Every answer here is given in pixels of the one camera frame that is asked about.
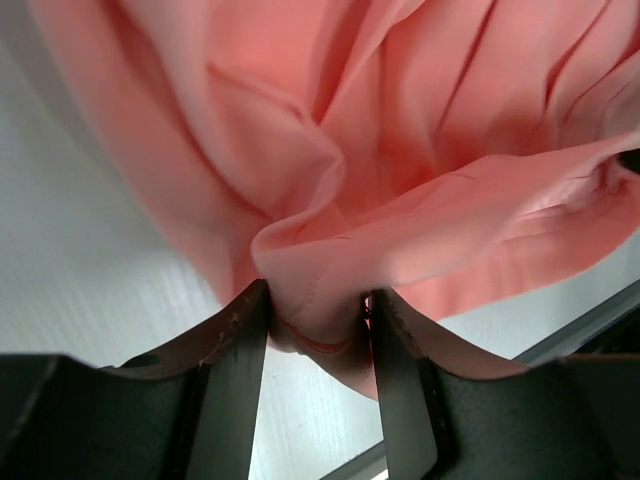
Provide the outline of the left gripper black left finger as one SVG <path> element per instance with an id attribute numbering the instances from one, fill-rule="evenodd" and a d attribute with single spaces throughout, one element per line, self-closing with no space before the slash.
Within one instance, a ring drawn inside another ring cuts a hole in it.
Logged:
<path id="1" fill-rule="evenodd" d="M 228 306 L 118 367 L 62 354 L 1 359 L 5 479 L 245 479 L 270 295 Z"/>

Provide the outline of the pink skirt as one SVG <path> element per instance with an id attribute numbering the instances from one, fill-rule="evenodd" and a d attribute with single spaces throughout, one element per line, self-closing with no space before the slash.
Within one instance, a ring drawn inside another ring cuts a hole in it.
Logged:
<path id="1" fill-rule="evenodd" d="M 81 112 L 221 302 L 375 396 L 365 292 L 441 320 L 639 227 L 635 1 L 34 1 Z"/>

